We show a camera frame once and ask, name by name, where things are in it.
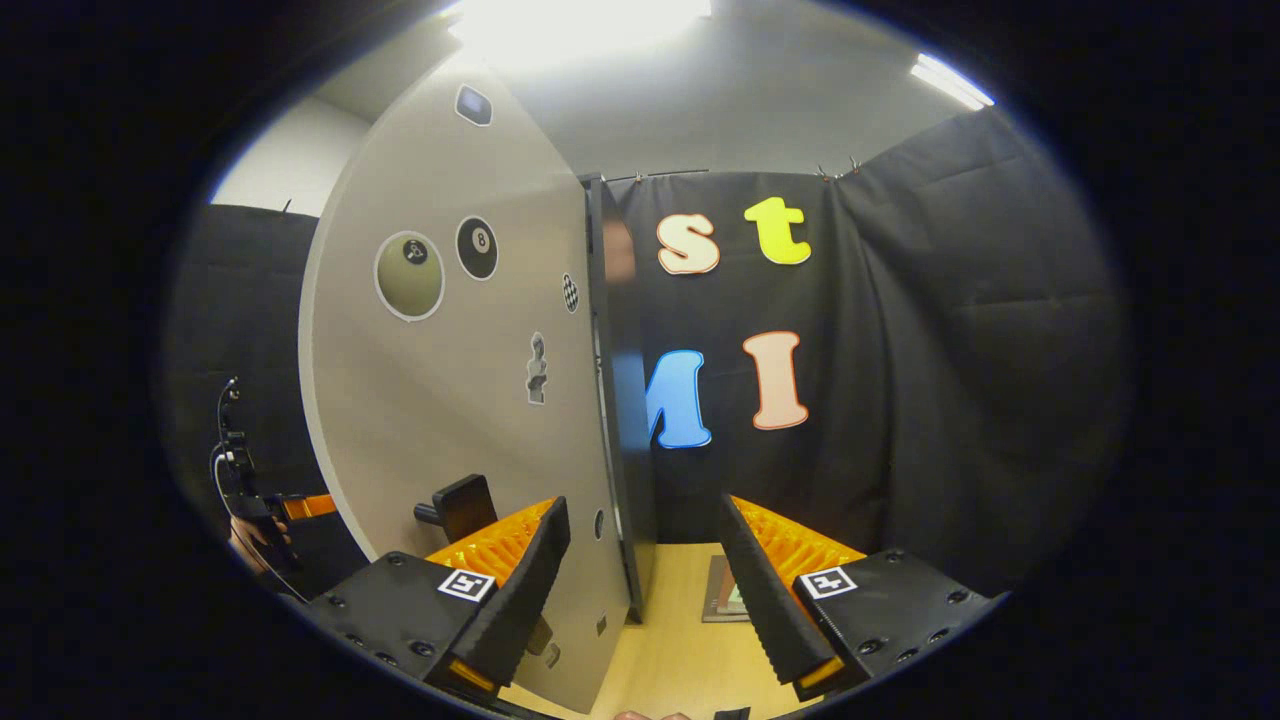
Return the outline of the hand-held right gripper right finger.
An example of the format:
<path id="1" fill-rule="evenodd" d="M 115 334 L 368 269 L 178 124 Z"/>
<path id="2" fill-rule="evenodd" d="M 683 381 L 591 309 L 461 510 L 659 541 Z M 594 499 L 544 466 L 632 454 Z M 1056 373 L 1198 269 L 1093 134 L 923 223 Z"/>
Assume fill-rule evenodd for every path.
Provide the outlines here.
<path id="1" fill-rule="evenodd" d="M 801 701 L 922 661 L 1002 602 L 904 550 L 863 553 L 732 495 L 719 542 L 777 680 Z"/>

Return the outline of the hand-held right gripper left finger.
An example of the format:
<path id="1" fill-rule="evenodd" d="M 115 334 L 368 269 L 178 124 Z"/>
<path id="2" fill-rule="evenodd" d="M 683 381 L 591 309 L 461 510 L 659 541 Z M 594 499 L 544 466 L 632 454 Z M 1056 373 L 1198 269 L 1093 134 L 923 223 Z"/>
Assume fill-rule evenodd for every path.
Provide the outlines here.
<path id="1" fill-rule="evenodd" d="M 508 687 L 571 543 L 563 496 L 417 557 L 389 552 L 303 615 L 342 647 L 465 698 Z"/>

